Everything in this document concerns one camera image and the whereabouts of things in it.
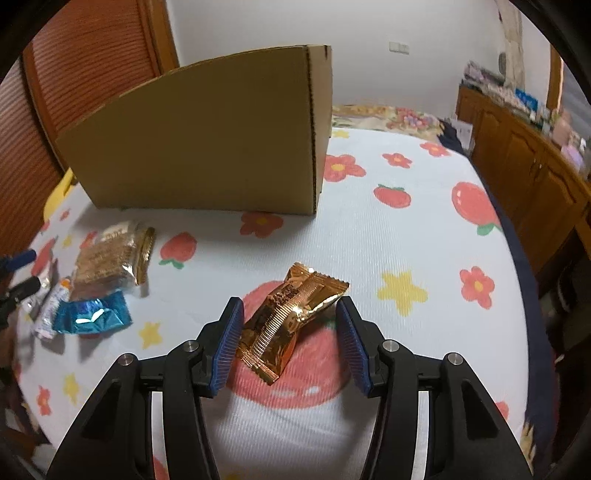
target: cardboard panel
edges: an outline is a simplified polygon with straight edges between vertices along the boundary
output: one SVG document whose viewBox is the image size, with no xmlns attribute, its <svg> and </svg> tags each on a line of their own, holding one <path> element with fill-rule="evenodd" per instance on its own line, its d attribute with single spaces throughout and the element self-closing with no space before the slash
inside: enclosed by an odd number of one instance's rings
<svg viewBox="0 0 591 480">
<path fill-rule="evenodd" d="M 324 179 L 324 161 L 332 130 L 332 48 L 329 45 L 309 47 L 310 80 L 314 120 L 314 160 L 316 163 L 316 203 Z"/>
<path fill-rule="evenodd" d="M 325 51 L 268 48 L 173 70 L 103 105 L 57 145 L 98 207 L 311 215 L 330 132 Z"/>
</svg>

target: wooden door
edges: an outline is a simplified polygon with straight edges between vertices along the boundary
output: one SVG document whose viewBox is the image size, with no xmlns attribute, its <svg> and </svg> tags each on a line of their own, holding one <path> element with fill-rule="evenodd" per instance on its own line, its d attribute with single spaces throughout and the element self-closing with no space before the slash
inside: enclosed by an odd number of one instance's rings
<svg viewBox="0 0 591 480">
<path fill-rule="evenodd" d="M 535 134 L 519 120 L 511 118 L 508 123 L 508 132 L 499 146 L 495 195 L 515 228 L 519 228 L 543 147 Z"/>
<path fill-rule="evenodd" d="M 155 0 L 70 0 L 25 49 L 31 97 L 64 168 L 55 143 L 63 130 L 174 66 L 174 44 L 166 58 L 166 49 L 155 47 L 166 21 L 165 6 Z"/>
<path fill-rule="evenodd" d="M 495 197 L 500 189 L 499 178 L 502 178 L 498 163 L 499 146 L 506 137 L 506 129 L 500 108 L 492 104 L 483 105 L 472 134 L 475 140 L 472 164 Z"/>
<path fill-rule="evenodd" d="M 29 101 L 20 60 L 0 83 L 0 112 L 1 256 L 14 255 L 31 243 L 43 225 L 43 206 L 61 170 Z"/>
<path fill-rule="evenodd" d="M 583 216 L 589 193 L 558 152 L 544 148 L 517 234 L 534 273 L 558 250 Z"/>
</svg>

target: gold snack wrapper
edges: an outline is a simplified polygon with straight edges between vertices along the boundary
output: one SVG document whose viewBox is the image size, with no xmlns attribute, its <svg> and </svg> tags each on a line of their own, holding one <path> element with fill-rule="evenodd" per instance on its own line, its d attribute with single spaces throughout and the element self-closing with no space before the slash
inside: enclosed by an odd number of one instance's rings
<svg viewBox="0 0 591 480">
<path fill-rule="evenodd" d="M 246 322 L 236 356 L 268 385 L 277 380 L 296 346 L 300 329 L 349 288 L 342 280 L 295 263 Z"/>
</svg>

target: strawberry print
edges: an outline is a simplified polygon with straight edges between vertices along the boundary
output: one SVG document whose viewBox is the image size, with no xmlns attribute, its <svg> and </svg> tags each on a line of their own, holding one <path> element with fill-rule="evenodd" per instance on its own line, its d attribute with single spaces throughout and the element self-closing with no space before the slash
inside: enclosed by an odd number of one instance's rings
<svg viewBox="0 0 591 480">
<path fill-rule="evenodd" d="M 172 237 L 160 249 L 160 265 L 173 265 L 177 270 L 184 267 L 186 261 L 191 260 L 197 249 L 197 240 L 188 232 L 182 232 Z"/>
<path fill-rule="evenodd" d="M 503 418 L 505 419 L 505 421 L 507 421 L 509 419 L 509 405 L 507 405 L 506 401 L 499 401 L 499 402 L 495 402 L 496 407 L 499 409 L 499 411 L 501 412 L 501 415 L 503 415 Z"/>
<path fill-rule="evenodd" d="M 37 259 L 31 267 L 31 275 L 33 277 L 38 277 L 43 271 L 43 269 L 46 267 L 49 260 L 51 260 L 53 256 L 53 246 L 56 244 L 56 241 L 57 237 L 52 238 L 45 245 L 43 245 L 41 250 L 39 250 L 39 253 L 37 254 Z"/>
<path fill-rule="evenodd" d="M 51 392 L 39 385 L 39 395 L 37 396 L 37 405 L 39 405 L 39 412 L 41 416 L 51 415 L 51 407 L 49 406 L 49 397 Z"/>
<path fill-rule="evenodd" d="M 83 248 L 91 246 L 95 242 L 95 238 L 98 234 L 99 232 L 97 232 L 96 230 L 88 232 L 84 240 L 82 240 L 82 243 L 80 244 L 80 249 L 82 250 Z"/>
<path fill-rule="evenodd" d="M 456 212 L 477 226 L 476 233 L 488 235 L 496 227 L 501 230 L 501 222 L 483 188 L 467 181 L 461 181 L 452 189 L 452 203 Z"/>
<path fill-rule="evenodd" d="M 12 373 L 14 374 L 14 378 L 16 379 L 17 383 L 19 383 L 21 381 L 22 366 L 18 360 L 14 362 Z"/>
<path fill-rule="evenodd" d="M 406 208 L 411 202 L 411 196 L 400 187 L 387 187 L 380 184 L 374 189 L 374 196 L 384 205 L 392 208 Z"/>
<path fill-rule="evenodd" d="M 263 283 L 244 297 L 245 320 L 281 283 Z M 236 395 L 266 407 L 309 408 L 334 398 L 349 378 L 349 369 L 339 355 L 334 322 L 316 319 L 301 331 L 289 363 L 273 385 L 266 385 L 241 360 L 235 359 L 228 387 Z"/>
<path fill-rule="evenodd" d="M 156 457 L 154 457 L 154 477 L 156 480 L 168 480 L 166 467 Z"/>
</svg>

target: wall outlet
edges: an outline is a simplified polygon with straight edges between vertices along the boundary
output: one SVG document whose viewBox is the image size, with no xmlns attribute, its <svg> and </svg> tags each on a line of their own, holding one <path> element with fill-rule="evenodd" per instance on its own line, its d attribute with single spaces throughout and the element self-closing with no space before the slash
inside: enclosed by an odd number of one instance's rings
<svg viewBox="0 0 591 480">
<path fill-rule="evenodd" d="M 410 55 L 410 47 L 406 43 L 398 43 L 395 41 L 388 42 L 388 49 L 394 53 L 402 53 Z"/>
</svg>

